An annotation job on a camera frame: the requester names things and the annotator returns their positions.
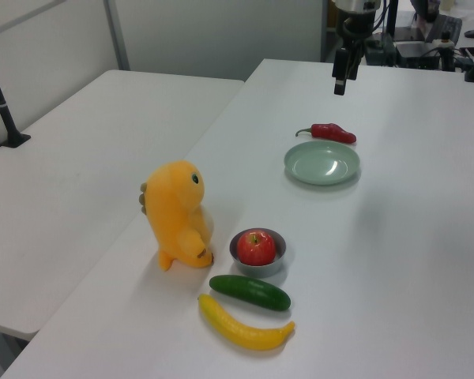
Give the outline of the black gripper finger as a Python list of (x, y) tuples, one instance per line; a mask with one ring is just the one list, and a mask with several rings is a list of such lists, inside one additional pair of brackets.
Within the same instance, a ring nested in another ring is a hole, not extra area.
[(360, 53), (357, 50), (354, 50), (350, 53), (348, 70), (347, 70), (347, 79), (354, 81), (357, 78), (358, 68), (360, 64)]
[(344, 48), (336, 51), (332, 77), (335, 80), (334, 94), (343, 96), (345, 93), (348, 68), (348, 51)]

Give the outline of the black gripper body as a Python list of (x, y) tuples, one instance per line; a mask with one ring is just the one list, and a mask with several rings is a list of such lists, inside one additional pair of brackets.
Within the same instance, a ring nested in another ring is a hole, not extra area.
[(337, 34), (341, 38), (340, 50), (353, 55), (363, 55), (364, 40), (374, 28), (374, 12), (349, 13), (339, 10), (337, 14)]

